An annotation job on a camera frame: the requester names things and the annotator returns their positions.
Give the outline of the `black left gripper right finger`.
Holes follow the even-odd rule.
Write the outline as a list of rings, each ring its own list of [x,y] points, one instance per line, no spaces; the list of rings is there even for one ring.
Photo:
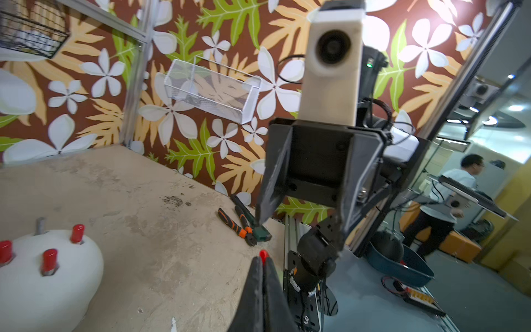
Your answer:
[[[296,332],[298,327],[292,317],[275,265],[270,257],[262,257],[264,331]]]

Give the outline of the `red sleeve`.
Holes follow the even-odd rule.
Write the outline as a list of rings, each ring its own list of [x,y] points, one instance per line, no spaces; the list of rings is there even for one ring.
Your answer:
[[[51,248],[42,254],[41,274],[43,276],[54,275],[58,269],[58,250]]]
[[[269,257],[268,251],[267,250],[261,250],[260,253],[259,253],[259,256],[261,258],[262,264],[265,265],[266,262],[267,262],[267,259]]]
[[[13,258],[12,242],[9,240],[0,242],[0,267],[11,263]]]
[[[73,244],[83,244],[85,226],[83,224],[76,224],[72,228],[70,241]]]

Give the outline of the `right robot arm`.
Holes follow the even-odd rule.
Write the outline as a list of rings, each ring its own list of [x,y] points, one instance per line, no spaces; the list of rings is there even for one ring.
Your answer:
[[[286,197],[334,208],[303,235],[288,255],[294,268],[283,280],[261,251],[252,260],[231,331],[305,331],[317,321],[311,301],[335,270],[347,237],[381,202],[390,204],[407,187],[428,142],[391,133],[391,121],[364,127],[370,98],[352,126],[276,118],[269,125],[265,174],[255,219],[262,224]]]

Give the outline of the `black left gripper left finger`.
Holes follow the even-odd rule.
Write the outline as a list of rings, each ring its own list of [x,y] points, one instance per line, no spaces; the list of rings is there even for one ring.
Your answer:
[[[263,280],[263,262],[260,257],[254,257],[228,332],[259,332],[264,330]]]

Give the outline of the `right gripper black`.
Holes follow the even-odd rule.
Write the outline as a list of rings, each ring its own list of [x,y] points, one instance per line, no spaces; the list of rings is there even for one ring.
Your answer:
[[[379,189],[389,134],[382,129],[276,118],[270,122],[255,219],[264,224],[285,197],[337,208],[337,250]]]

